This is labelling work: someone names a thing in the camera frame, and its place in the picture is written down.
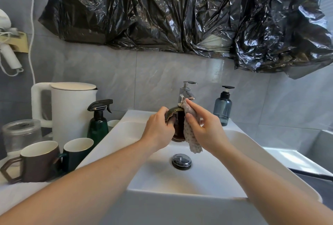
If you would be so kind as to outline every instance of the sponge cloth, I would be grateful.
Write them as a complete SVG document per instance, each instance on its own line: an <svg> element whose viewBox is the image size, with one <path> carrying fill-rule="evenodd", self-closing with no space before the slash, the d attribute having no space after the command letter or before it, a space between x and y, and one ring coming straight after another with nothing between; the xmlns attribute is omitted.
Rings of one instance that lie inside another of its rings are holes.
<svg viewBox="0 0 333 225"><path fill-rule="evenodd" d="M200 117L198 116L197 112L187 104L186 100L182 101L178 104L179 107L182 107L185 111L185 114L190 113L194 116L197 122L200 124ZM200 153L202 152L202 147L198 143L197 139L194 136L193 130L189 123L187 122L186 118L184 121L184 137L185 141L189 143L189 149L193 153Z"/></svg>

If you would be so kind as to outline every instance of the electric kettle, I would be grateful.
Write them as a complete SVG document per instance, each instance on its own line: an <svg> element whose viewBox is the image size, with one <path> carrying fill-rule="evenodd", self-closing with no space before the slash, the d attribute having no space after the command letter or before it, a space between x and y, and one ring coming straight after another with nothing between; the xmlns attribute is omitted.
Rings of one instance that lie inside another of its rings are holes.
<svg viewBox="0 0 333 225"><path fill-rule="evenodd" d="M52 120L42 116L41 93L51 90ZM96 101L97 88L78 82L37 83L31 87L32 118L41 126L52 128L53 140L62 148L65 143L87 137L89 121L94 117L88 106Z"/></svg>

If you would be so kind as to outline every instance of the faucet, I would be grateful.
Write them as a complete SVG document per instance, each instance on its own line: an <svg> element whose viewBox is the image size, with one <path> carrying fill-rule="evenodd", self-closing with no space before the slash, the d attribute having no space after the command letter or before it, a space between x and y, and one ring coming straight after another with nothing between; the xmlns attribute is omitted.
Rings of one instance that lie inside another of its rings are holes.
<svg viewBox="0 0 333 225"><path fill-rule="evenodd" d="M191 93L191 89L189 87L187 87L188 84L193 84L193 85L197 85L198 83L194 82L194 81L183 81L184 82L184 86L181 87L179 89L179 99L178 99L178 103L181 103L185 98L188 98L190 100L194 100L194 95Z"/></svg>

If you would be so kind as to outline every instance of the white hair dryer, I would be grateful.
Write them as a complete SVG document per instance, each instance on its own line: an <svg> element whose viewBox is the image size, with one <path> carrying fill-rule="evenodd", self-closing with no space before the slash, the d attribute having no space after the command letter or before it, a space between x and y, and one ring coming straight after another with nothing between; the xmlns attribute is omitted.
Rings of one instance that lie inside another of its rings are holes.
<svg viewBox="0 0 333 225"><path fill-rule="evenodd" d="M23 72L23 68L19 60L17 59L14 51L10 47L9 44L6 42L10 39L11 35L18 34L16 28L11 28L12 24L10 22L9 17L7 14L0 9L0 36L7 35L8 39L5 41L0 40L0 54L3 55L5 58L6 62L10 66L11 69L16 70L16 74L14 75L9 75L6 73L5 69L3 68L0 60L0 67L4 73L6 73L9 76L16 76L19 72Z"/></svg>

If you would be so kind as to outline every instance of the dark green spray bottle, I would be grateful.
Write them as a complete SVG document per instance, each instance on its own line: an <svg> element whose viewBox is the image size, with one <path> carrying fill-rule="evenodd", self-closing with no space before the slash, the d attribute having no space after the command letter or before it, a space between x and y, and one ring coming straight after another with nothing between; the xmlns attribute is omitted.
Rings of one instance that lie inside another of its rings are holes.
<svg viewBox="0 0 333 225"><path fill-rule="evenodd" d="M90 120L87 137L94 140L94 147L108 134L108 122L103 117L103 111L107 109L110 113L110 104L113 100L106 99L95 101L88 107L88 111L94 112L94 118Z"/></svg>

